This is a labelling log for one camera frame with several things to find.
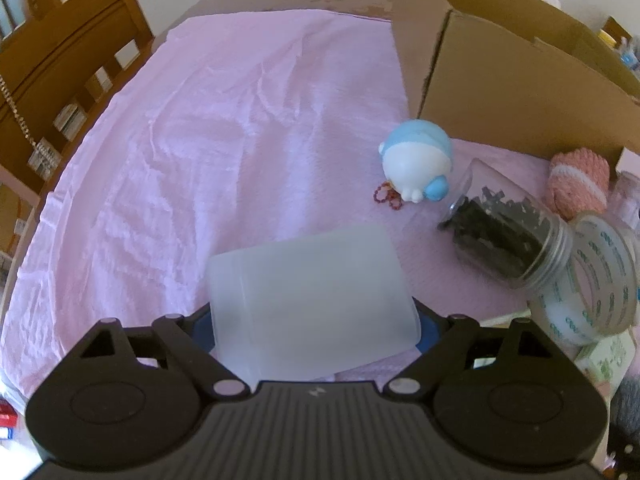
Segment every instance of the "roll of tape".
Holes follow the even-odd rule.
[[[527,301],[532,319],[561,346],[584,346],[626,330],[638,284],[620,233],[594,213],[578,215],[572,257],[555,282]]]

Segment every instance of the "red object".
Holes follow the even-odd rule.
[[[18,425],[18,414],[14,407],[0,397],[0,427],[15,428]]]

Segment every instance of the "blue and white toy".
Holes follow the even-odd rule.
[[[389,184],[405,202],[424,198],[437,202],[449,192],[451,141],[436,124],[406,121],[391,132],[378,149]]]

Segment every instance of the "yellow object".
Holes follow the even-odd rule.
[[[616,47],[616,40],[614,40],[609,34],[607,34],[604,30],[600,29],[600,31],[598,32],[598,37],[605,42],[605,44],[609,47],[609,48],[615,48]]]

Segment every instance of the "pink yarn ball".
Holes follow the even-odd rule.
[[[579,148],[551,159],[544,202],[571,220],[580,211],[604,213],[608,190],[609,163],[588,148]]]

